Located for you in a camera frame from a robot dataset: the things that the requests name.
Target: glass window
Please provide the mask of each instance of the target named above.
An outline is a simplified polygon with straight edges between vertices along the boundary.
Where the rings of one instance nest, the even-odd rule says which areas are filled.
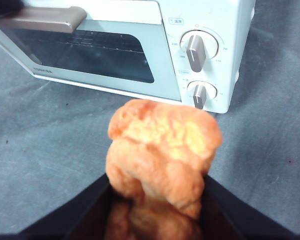
[[[143,83],[154,82],[142,46],[132,35],[86,30],[63,33],[0,29],[39,65]]]

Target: gray floor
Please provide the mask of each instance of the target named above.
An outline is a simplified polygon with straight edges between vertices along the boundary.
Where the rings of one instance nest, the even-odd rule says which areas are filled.
[[[101,176],[108,122],[129,97],[31,77],[0,49],[0,233]],[[300,0],[257,0],[210,175],[300,234]]]

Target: brand logo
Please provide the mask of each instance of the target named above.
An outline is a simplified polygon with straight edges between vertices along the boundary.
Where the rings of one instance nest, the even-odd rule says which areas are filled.
[[[52,73],[52,71],[47,70],[47,69],[40,69],[40,68],[33,68],[34,70],[40,71],[40,72],[46,72],[46,73]]]

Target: white toaster oven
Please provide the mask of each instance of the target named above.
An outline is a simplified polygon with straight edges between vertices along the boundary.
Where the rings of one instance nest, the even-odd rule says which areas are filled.
[[[38,79],[229,109],[255,0],[26,0],[0,46]]]

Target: temperature knob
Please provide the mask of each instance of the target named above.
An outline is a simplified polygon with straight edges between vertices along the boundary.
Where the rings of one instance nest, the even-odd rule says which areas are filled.
[[[218,42],[205,31],[189,31],[180,41],[181,49],[186,52],[191,69],[198,73],[206,59],[212,59],[218,52]]]

